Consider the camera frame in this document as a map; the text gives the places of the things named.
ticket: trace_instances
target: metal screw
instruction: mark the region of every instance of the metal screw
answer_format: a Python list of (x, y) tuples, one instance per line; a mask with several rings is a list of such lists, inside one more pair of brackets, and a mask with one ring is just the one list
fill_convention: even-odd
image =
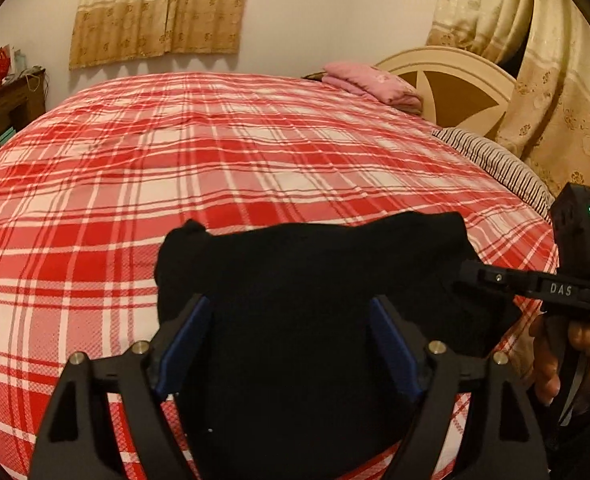
[(148, 349), (150, 348), (150, 343), (148, 341), (137, 341), (136, 343), (134, 343), (133, 346), (130, 347), (130, 349), (133, 351), (133, 354), (137, 354), (137, 355), (143, 355), (146, 352), (148, 352)]
[(441, 341), (431, 341), (430, 343), (428, 343), (428, 350), (431, 354), (442, 355), (446, 353), (448, 347), (446, 346), (446, 343), (443, 343)]
[(72, 365), (78, 365), (78, 364), (81, 364), (82, 362), (84, 362), (84, 359), (86, 359), (86, 356), (84, 355), (83, 352), (75, 352), (70, 355), (70, 357), (68, 358), (68, 361)]
[(492, 360), (499, 365), (507, 365), (508, 364), (508, 356), (504, 352), (495, 352), (492, 355)]

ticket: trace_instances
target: blue gripper pad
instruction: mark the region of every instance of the blue gripper pad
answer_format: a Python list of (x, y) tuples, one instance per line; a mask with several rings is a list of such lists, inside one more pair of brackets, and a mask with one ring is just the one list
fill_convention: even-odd
[[(181, 389), (188, 374), (188, 369), (208, 332), (212, 317), (210, 303), (204, 296), (200, 296), (199, 299), (196, 298), (195, 301), (196, 303), (192, 307), (191, 302), (188, 302), (185, 307), (188, 312), (179, 314), (178, 318), (183, 317), (185, 319), (175, 319), (169, 322), (180, 323), (176, 335), (174, 330), (169, 334), (174, 335), (173, 339), (169, 342), (160, 341), (162, 354), (156, 356), (152, 365), (152, 367), (156, 368), (155, 374), (157, 375), (156, 384), (153, 383), (152, 386), (160, 400), (165, 399), (170, 394), (177, 393)], [(163, 328), (157, 332), (157, 335), (163, 340), (162, 330)], [(152, 341), (153, 349), (158, 339), (157, 335)]]
[(370, 329), (397, 391), (415, 402), (428, 390), (429, 383), (424, 336), (399, 316), (385, 296), (370, 302)]

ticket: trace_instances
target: curtain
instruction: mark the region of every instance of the curtain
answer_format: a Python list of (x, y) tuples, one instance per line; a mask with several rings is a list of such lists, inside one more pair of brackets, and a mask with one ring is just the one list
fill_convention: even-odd
[(235, 54), (245, 0), (170, 0), (171, 52)]
[(245, 0), (81, 0), (70, 68), (171, 52), (234, 54)]
[(590, 25), (572, 0), (535, 0), (517, 86), (497, 142), (558, 195), (590, 186)]
[(532, 9), (533, 0), (439, 0), (427, 44), (454, 46), (498, 64), (523, 43)]

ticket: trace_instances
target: pink blanket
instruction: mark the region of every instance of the pink blanket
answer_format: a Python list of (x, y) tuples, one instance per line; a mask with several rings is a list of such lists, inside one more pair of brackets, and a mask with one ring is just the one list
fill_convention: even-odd
[(342, 88), (351, 94), (367, 92), (379, 101), (404, 111), (422, 111), (422, 97), (415, 87), (400, 77), (362, 63), (336, 61), (328, 63), (323, 82)]

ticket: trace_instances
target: black sleeve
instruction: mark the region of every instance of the black sleeve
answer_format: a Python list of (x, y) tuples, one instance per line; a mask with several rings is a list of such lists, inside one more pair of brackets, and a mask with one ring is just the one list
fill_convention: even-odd
[[(532, 389), (529, 396), (540, 418), (546, 409)], [(562, 428), (555, 444), (547, 442), (546, 452), (551, 480), (590, 480), (590, 410)]]

